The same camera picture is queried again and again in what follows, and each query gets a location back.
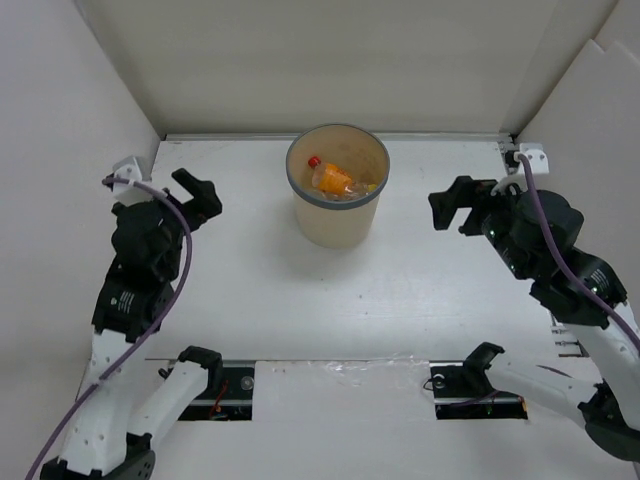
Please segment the orange label bottle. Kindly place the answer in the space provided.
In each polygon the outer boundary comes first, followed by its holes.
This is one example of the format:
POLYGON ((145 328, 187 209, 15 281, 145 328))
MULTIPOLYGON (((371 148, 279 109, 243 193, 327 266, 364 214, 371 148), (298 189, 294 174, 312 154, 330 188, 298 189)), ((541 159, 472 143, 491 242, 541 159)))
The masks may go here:
POLYGON ((346 171, 334 164, 329 164, 330 178, 327 190, 320 191, 336 196, 356 197, 367 195, 375 189, 375 184, 357 182, 346 171))

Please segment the small red cap bottle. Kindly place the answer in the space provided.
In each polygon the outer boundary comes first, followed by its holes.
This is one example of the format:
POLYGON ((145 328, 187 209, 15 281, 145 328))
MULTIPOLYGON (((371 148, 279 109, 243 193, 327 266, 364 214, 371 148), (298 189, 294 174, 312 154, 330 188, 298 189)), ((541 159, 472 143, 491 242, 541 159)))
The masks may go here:
POLYGON ((322 161, 319 157, 313 156, 308 160, 308 165, 313 171, 311 177, 311 185, 318 190, 327 190, 327 185, 330 178, 329 167, 330 164, 322 161))

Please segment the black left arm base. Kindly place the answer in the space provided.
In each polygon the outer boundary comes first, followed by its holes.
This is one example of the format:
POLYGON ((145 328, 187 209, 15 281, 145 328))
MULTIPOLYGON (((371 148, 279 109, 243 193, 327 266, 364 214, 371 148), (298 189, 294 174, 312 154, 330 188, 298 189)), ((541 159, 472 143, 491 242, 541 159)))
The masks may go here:
POLYGON ((254 387, 254 363, 225 363, 219 385, 201 393, 192 400, 178 420, 250 421, 252 419, 254 387))

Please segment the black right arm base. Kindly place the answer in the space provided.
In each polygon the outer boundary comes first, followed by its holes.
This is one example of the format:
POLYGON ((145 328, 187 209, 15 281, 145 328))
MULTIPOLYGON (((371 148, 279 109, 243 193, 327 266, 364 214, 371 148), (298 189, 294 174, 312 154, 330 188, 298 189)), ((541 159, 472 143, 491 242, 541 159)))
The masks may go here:
POLYGON ((486 370, 504 349, 484 342, 465 359, 430 364, 422 390, 433 397, 437 420, 527 420, 524 399, 496 390, 486 370))

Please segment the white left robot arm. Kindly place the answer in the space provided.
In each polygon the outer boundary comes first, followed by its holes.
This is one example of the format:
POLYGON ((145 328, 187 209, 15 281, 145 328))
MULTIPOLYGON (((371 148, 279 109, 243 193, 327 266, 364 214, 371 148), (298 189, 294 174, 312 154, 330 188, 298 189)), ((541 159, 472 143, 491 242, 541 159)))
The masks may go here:
POLYGON ((92 317, 82 390, 27 473, 34 479, 149 479, 156 448, 198 395, 222 387, 220 353, 189 346, 140 409, 136 388, 153 337, 174 307, 193 260, 192 234, 222 212, 214 184, 186 169, 173 179, 191 196, 112 173, 103 185, 140 190, 147 201, 114 204, 115 252, 92 317))

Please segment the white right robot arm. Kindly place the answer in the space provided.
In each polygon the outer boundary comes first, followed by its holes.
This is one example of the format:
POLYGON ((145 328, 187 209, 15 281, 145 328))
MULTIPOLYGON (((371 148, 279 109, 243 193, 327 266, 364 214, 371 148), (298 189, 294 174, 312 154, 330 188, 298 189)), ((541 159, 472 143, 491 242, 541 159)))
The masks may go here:
POLYGON ((483 235, 518 280, 531 281, 531 296, 578 340, 601 375, 583 382, 529 366, 484 342, 457 367, 465 387, 480 396, 519 395, 576 423, 609 455, 639 460, 639 327, 627 292, 612 267, 576 248, 582 213, 561 195, 494 180, 457 177, 429 195, 436 230, 449 228, 466 208, 459 231, 483 235))

